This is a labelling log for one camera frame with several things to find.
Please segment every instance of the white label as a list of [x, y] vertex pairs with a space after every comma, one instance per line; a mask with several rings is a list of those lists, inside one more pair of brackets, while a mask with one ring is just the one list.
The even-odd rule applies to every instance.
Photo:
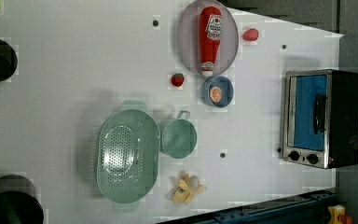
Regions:
[[203, 70], [213, 70], [213, 63], [211, 63], [211, 62], [203, 63], [202, 69]]
[[209, 38], [220, 40], [220, 35], [222, 34], [222, 16], [214, 14], [209, 16], [205, 31], [208, 33]]

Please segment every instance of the orange food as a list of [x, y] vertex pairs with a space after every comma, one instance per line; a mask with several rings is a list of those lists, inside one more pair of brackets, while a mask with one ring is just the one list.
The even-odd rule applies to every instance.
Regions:
[[209, 97], [214, 103], [219, 103], [222, 100], [223, 93], [222, 90], [218, 87], [212, 87], [209, 89]]

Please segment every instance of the oven knob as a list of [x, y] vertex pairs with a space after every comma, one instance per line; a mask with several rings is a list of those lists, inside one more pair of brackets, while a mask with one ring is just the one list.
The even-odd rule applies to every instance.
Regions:
[[308, 157], [307, 157], [307, 160], [310, 162], [310, 164], [314, 165], [316, 163], [318, 163], [319, 159], [318, 157], [315, 155], [315, 154], [310, 154]]
[[289, 154], [290, 159], [292, 159], [293, 161], [298, 161], [298, 158], [300, 158], [300, 154], [298, 154], [298, 152], [296, 151], [292, 151]]

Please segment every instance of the light blue cup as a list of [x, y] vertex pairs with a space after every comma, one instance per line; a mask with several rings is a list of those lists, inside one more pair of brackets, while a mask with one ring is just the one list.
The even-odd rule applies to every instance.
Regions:
[[161, 152], [176, 159], [182, 159], [193, 152], [197, 144], [197, 131], [188, 121], [189, 118], [190, 112], [182, 110], [177, 119], [161, 122]]
[[[218, 103], [212, 102], [209, 97], [209, 89], [212, 87], [218, 87], [222, 90], [222, 100]], [[231, 103], [233, 97], [234, 87], [226, 77], [209, 77], [201, 87], [201, 98], [206, 105], [223, 108]]]

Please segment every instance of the toaster oven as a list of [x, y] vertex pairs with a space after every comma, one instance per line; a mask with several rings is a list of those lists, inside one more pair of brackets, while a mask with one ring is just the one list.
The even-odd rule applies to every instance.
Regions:
[[358, 163], [358, 74], [287, 72], [283, 159], [319, 168]]

